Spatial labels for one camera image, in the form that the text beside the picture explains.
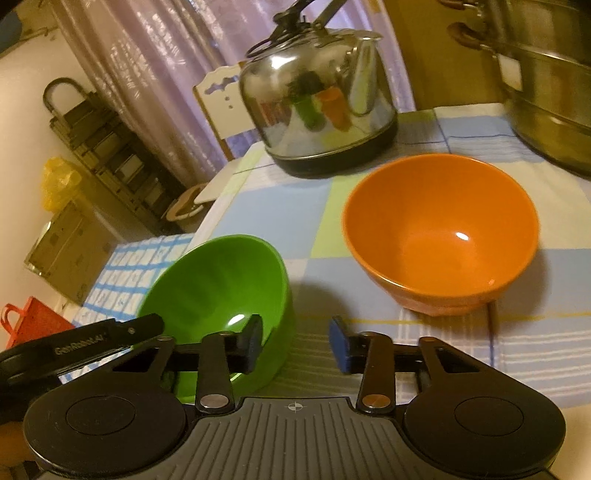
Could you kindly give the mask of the person's left hand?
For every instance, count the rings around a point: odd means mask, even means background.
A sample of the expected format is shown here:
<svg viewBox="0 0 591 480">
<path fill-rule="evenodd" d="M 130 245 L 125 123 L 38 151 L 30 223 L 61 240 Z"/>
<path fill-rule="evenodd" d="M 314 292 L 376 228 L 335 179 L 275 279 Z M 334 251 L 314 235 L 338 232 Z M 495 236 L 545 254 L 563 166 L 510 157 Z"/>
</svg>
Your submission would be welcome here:
<svg viewBox="0 0 591 480">
<path fill-rule="evenodd" d="M 21 422 L 8 422 L 0 427 L 1 467 L 12 468 L 29 459 L 30 451 Z"/>
</svg>

